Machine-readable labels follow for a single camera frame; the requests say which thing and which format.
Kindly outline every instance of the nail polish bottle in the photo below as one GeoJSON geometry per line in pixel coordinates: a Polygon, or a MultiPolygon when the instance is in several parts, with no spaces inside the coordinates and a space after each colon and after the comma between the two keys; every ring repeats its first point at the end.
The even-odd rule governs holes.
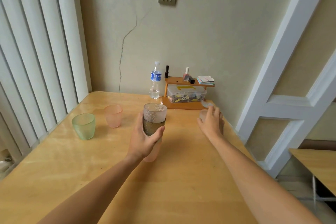
{"type": "Polygon", "coordinates": [[[185,74],[183,75],[183,81],[189,81],[189,67],[187,67],[185,70],[185,74]]]}

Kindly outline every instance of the transparent storage box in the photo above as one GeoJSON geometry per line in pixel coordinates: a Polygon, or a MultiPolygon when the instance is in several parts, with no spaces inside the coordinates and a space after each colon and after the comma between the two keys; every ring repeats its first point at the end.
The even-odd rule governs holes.
{"type": "Polygon", "coordinates": [[[204,100],[207,90],[201,86],[169,84],[167,96],[170,103],[200,102],[204,100]]]}

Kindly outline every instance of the shelf base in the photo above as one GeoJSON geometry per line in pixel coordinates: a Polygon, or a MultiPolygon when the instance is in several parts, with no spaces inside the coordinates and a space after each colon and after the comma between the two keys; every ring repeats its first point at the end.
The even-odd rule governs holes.
{"type": "Polygon", "coordinates": [[[164,97],[164,96],[162,97],[162,103],[168,109],[183,109],[183,110],[203,110],[203,109],[206,109],[205,107],[203,107],[201,102],[170,103],[168,97],[164,97]]]}

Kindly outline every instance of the water bottle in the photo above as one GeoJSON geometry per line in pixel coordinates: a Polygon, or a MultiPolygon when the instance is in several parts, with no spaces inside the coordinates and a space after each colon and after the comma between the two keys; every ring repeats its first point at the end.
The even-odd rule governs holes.
{"type": "Polygon", "coordinates": [[[160,96],[159,81],[161,81],[161,72],[159,71],[159,65],[160,61],[155,61],[155,68],[150,76],[152,86],[149,90],[149,96],[154,99],[157,99],[160,96]]]}

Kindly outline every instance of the bottle label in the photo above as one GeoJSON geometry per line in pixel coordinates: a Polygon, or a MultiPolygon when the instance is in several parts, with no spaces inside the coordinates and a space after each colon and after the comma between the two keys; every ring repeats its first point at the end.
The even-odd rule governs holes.
{"type": "Polygon", "coordinates": [[[159,82],[159,81],[161,81],[161,75],[162,75],[162,74],[155,74],[155,73],[152,73],[152,74],[150,75],[150,79],[151,79],[152,81],[159,82]]]}

